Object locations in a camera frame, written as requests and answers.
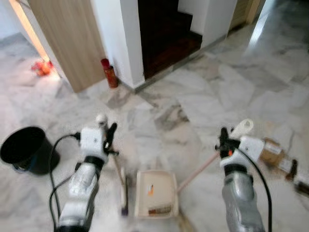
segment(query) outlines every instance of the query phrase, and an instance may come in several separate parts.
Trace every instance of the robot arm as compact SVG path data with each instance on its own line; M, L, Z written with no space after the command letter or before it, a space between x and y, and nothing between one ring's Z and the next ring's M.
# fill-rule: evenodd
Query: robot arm
M261 215L256 206L253 178L247 174L248 160L234 148L246 151L257 161L264 143L255 138L241 137L240 141L228 138L226 128L220 135L221 168L225 171L222 196L226 205L226 221L231 232L264 232Z
M98 192L98 179L111 151L117 124L107 127L107 119L99 128L81 131L81 150L85 157L69 182L69 199L64 205L57 232L88 232L94 213L94 199Z

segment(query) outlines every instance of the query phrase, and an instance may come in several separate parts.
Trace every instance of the black cable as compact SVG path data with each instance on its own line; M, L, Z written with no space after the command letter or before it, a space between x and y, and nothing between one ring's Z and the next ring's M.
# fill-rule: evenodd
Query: black cable
M68 138L68 137L74 137L75 135L74 134L67 134L67 135L64 135L62 136L61 138L59 138L56 142L55 142L55 145L53 146L53 149L49 155L49 162L48 162L48 172L49 172L49 176L50 176L50 181L52 182L52 187L53 187L53 190L55 189L55 181L54 181L54 177L53 177L53 173L52 173L52 159L53 159L53 155L54 155L54 152L56 150L56 147L58 145L58 143L64 139L64 138ZM60 217L60 214L61 214L61 210L60 210L60 203L59 203L59 198L58 198L58 194L57 192L55 191L55 199L56 199L56 205L57 205L57 213L58 213L58 218Z
M239 151L244 157L247 158L247 160L250 161L250 163L255 167L257 173L259 174L260 178L262 179L262 182L264 184L265 190L266 190L266 194L267 194L267 200L268 200L268 232L272 232L272 202L271 202L271 196L270 196L270 192L269 192L269 188L268 185L266 183L266 180L261 172L261 170L259 169L259 167L255 164L255 162L242 150L235 148L237 151Z
M56 232L57 230L57 225L56 225L56 218L55 218L55 214L53 211L53 195L56 194L56 190L62 186L63 184L65 184L68 180L70 180L70 178L72 177L72 175L70 175L69 177L67 177L65 180L63 180L60 184L58 184L55 188L53 188L52 193L50 194L49 197L49 210L50 210L50 214L52 215L52 219L53 219L53 224L54 224L54 232Z

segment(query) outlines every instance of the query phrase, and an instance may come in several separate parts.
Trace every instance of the white wall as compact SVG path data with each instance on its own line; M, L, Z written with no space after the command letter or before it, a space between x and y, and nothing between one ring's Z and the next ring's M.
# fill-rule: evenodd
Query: white wall
M191 31L204 34L208 4L211 0L179 0L178 11L193 15Z
M144 82L137 0L92 0L106 56L132 88Z
M228 33L237 0L210 0L207 8L202 47Z
M260 18L267 15L274 7L276 0L261 0L261 4L257 12L260 14Z
M191 31L205 47L228 33L237 0L179 0L178 10L193 15Z
M20 31L10 7L9 0L0 0L0 39Z

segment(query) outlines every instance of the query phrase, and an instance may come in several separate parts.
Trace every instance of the black bucket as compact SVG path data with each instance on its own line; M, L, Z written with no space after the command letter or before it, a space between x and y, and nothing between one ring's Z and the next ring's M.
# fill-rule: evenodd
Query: black bucket
M1 159L12 164L18 172L48 173L49 155L53 147L45 132L38 127L20 129L8 137L0 150ZM55 152L51 168L59 163L60 155Z

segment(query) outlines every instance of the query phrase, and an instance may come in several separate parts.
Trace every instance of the beige dustpan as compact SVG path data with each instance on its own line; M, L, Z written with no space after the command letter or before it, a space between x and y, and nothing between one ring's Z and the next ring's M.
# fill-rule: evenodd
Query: beige dustpan
M135 216L170 218L177 215L178 196L175 175L166 171L139 171Z

